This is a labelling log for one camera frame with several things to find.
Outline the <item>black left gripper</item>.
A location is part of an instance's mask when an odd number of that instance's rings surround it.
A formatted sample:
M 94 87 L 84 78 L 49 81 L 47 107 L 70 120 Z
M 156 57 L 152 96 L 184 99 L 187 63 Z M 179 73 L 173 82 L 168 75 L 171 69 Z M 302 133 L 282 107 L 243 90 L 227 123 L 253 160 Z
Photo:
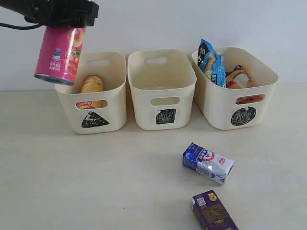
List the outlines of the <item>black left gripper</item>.
M 32 0 L 31 15 L 24 19 L 49 27 L 94 26 L 99 5 L 91 0 Z

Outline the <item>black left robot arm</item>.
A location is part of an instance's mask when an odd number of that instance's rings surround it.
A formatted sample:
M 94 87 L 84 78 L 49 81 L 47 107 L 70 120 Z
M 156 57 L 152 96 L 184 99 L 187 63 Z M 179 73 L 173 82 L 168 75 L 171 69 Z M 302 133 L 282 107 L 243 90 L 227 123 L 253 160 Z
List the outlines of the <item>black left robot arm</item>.
M 41 26 L 94 26 L 99 5 L 89 0 L 2 0 L 0 6 L 24 16 L 32 26 L 1 23 L 1 27 L 30 30 Z

